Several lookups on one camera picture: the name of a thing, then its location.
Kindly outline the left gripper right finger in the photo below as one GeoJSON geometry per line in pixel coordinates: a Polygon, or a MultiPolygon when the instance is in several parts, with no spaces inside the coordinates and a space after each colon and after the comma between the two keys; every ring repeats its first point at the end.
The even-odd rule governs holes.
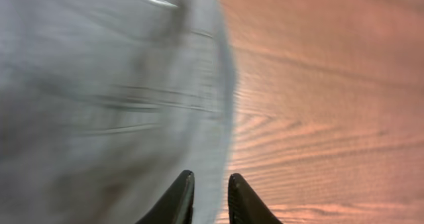
{"type": "Polygon", "coordinates": [[[229,177],[227,202],[230,224],[282,224],[239,173],[229,177]]]}

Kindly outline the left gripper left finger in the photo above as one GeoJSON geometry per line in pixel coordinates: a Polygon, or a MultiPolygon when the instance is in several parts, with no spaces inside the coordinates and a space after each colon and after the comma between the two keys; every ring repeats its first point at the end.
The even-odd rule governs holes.
{"type": "Polygon", "coordinates": [[[136,224],[191,224],[195,176],[184,170],[174,180],[150,211],[136,224]]]}

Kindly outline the grey shorts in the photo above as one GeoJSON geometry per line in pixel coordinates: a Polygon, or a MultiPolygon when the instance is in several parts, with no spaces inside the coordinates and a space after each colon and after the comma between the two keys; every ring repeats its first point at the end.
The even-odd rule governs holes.
{"type": "Polygon", "coordinates": [[[1,222],[134,223],[191,170],[213,223],[234,88],[219,0],[1,0],[1,222]]]}

